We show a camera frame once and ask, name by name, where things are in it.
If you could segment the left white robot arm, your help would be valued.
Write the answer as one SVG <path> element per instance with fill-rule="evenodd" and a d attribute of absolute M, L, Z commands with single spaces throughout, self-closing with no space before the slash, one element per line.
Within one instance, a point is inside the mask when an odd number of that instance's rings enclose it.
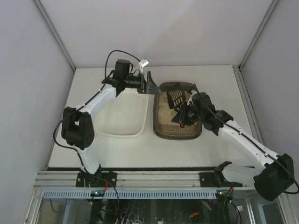
<path fill-rule="evenodd" d="M 139 94 L 162 94 L 150 71 L 147 75 L 142 72 L 133 75 L 130 67 L 129 60 L 117 60 L 114 69 L 102 80 L 103 86 L 87 102 L 77 107 L 66 107 L 63 111 L 61 136 L 68 144 L 67 148 L 77 153 L 81 168 L 86 173 L 93 175 L 100 168 L 91 147 L 95 137 L 93 124 L 98 113 L 126 88 L 136 89 Z"/>

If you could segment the brown translucent litter box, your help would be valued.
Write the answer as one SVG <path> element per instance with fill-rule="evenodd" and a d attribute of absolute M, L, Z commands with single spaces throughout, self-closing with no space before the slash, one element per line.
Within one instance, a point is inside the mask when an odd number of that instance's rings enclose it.
<path fill-rule="evenodd" d="M 202 133 L 202 124 L 197 122 L 192 126 L 181 128 L 171 120 L 177 115 L 174 109 L 169 108 L 166 91 L 176 82 L 164 82 L 159 88 L 162 95 L 154 97 L 153 104 L 153 132 L 156 136 L 167 140 L 193 140 Z"/>

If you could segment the black slotted litter scoop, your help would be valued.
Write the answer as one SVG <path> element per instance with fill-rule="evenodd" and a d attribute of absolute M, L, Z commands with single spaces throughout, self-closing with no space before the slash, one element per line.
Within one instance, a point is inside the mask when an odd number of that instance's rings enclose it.
<path fill-rule="evenodd" d="M 175 83 L 166 92 L 169 108 L 174 110 L 176 113 L 179 111 L 181 103 L 186 101 L 185 91 L 181 87 L 180 82 Z"/>

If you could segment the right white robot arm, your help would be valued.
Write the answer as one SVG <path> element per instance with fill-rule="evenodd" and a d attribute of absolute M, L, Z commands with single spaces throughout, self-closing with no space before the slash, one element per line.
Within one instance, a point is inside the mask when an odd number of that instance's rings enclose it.
<path fill-rule="evenodd" d="M 298 186 L 294 175 L 293 159 L 288 154 L 279 155 L 248 135 L 234 118 L 224 110 L 216 110 L 205 92 L 191 91 L 189 99 L 181 90 L 168 91 L 169 108 L 176 111 L 171 120 L 181 128 L 200 122 L 213 132 L 236 146 L 253 167 L 237 166 L 225 161 L 214 170 L 216 181 L 237 182 L 254 187 L 258 194 L 273 201 L 288 188 Z"/>

